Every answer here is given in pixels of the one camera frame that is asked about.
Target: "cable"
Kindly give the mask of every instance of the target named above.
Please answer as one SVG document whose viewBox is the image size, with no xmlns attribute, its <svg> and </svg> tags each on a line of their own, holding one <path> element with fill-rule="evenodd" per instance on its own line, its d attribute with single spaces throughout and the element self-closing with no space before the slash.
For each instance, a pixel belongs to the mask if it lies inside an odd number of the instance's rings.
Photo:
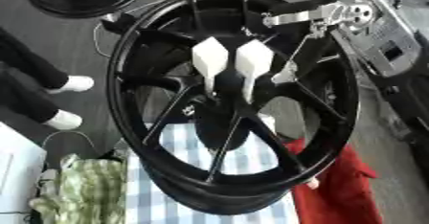
<svg viewBox="0 0 429 224">
<path fill-rule="evenodd" d="M 43 148 L 43 149 L 45 149 L 45 147 L 46 147 L 46 145 L 48 144 L 49 140 L 51 140 L 51 139 L 52 139 L 53 137 L 55 137 L 56 135 L 59 135 L 59 134 L 66 134 L 66 133 L 78 134 L 78 135 L 80 135 L 81 137 L 85 138 L 85 139 L 86 139 L 86 141 L 88 142 L 88 144 L 89 144 L 89 145 L 94 149 L 95 153 L 100 155 L 100 153 L 99 153 L 99 152 L 96 150 L 96 148 L 94 147 L 94 143 L 92 142 L 92 140 L 91 140 L 87 135 L 85 135 L 84 133 L 82 133 L 82 132 L 80 132 L 80 131 L 58 131 L 58 132 L 52 133 L 51 135 L 49 135 L 48 137 L 46 137 L 46 139 L 43 141 L 43 143 L 42 143 L 42 148 Z"/>
<path fill-rule="evenodd" d="M 10 213 L 0 213 L 1 214 L 30 214 L 30 213 L 22 213 L 22 212 L 10 212 Z"/>
<path fill-rule="evenodd" d="M 154 2 L 151 2 L 151 3 L 148 3 L 148 4 L 145 4 L 145 5 L 143 5 L 143 6 L 140 6 L 140 7 L 134 8 L 134 9 L 132 9 L 132 10 L 126 11 L 125 13 L 134 13 L 135 11 L 142 10 L 142 9 L 147 8 L 147 7 L 149 7 L 149 6 L 152 6 L 152 5 L 158 4 L 158 3 L 162 2 L 162 1 L 164 1 L 164 0 L 157 0 L 157 1 L 154 1 Z M 93 32 L 92 32 L 93 42 L 94 42 L 94 48 L 96 49 L 97 53 L 98 53 L 100 56 L 110 58 L 110 55 L 109 55 L 109 54 L 106 54 L 105 52 L 103 52 L 103 51 L 102 51 L 102 49 L 100 48 L 99 34 L 100 34 L 100 28 L 101 28 L 101 26 L 102 26 L 102 23 L 98 23 L 98 24 L 94 27 Z"/>
</svg>

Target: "white foam block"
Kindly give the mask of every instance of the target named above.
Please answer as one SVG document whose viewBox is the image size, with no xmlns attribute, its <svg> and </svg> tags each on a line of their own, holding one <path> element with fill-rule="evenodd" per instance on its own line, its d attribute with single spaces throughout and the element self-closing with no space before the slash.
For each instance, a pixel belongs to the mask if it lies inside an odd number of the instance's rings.
<svg viewBox="0 0 429 224">
<path fill-rule="evenodd" d="M 208 93 L 214 90 L 215 76 L 225 70 L 228 56 L 228 50 L 214 37 L 210 37 L 192 48 L 192 64 L 204 77 Z"/>
<path fill-rule="evenodd" d="M 252 101 L 255 80 L 270 71 L 274 53 L 262 42 L 255 39 L 237 49 L 236 69 L 245 77 L 243 96 Z"/>
</svg>

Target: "shoe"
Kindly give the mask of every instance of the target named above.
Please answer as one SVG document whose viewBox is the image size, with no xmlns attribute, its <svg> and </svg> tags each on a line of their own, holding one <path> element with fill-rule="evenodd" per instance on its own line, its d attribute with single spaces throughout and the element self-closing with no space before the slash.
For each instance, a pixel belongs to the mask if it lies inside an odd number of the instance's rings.
<svg viewBox="0 0 429 224">
<path fill-rule="evenodd" d="M 94 80 L 87 76 L 69 76 L 67 82 L 59 89 L 47 89 L 48 94 L 59 94 L 65 91 L 82 92 L 92 88 Z"/>
<path fill-rule="evenodd" d="M 53 118 L 43 124 L 57 130 L 72 130 L 78 128 L 82 124 L 82 118 L 76 114 L 58 110 Z"/>
</svg>

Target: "blue checkered cloth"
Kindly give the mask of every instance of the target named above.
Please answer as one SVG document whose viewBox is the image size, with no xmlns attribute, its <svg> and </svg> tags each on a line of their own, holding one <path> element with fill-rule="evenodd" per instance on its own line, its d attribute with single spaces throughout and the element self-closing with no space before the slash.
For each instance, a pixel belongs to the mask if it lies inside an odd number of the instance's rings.
<svg viewBox="0 0 429 224">
<path fill-rule="evenodd" d="M 208 169 L 213 156 L 198 141 L 193 124 L 169 125 L 161 135 L 161 144 L 180 160 Z M 222 172 L 228 174 L 255 173 L 277 165 L 274 152 L 251 134 L 247 142 L 227 153 Z M 165 195 L 148 177 L 139 157 L 128 156 L 125 224 L 298 224 L 292 194 L 255 213 L 224 216 L 195 211 Z"/>
</svg>

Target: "person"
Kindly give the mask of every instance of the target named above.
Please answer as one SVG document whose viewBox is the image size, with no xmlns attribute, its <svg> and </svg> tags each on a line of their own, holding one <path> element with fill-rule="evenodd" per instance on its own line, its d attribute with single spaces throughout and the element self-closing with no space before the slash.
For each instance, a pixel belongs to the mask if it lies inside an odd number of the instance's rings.
<svg viewBox="0 0 429 224">
<path fill-rule="evenodd" d="M 33 53 L 22 42 L 0 28 L 0 105 L 58 130 L 79 127 L 82 118 L 59 109 L 54 103 L 30 91 L 8 72 L 8 67 L 34 78 L 48 94 L 89 90 L 94 81 L 89 77 L 69 76 L 46 59 Z"/>
</svg>

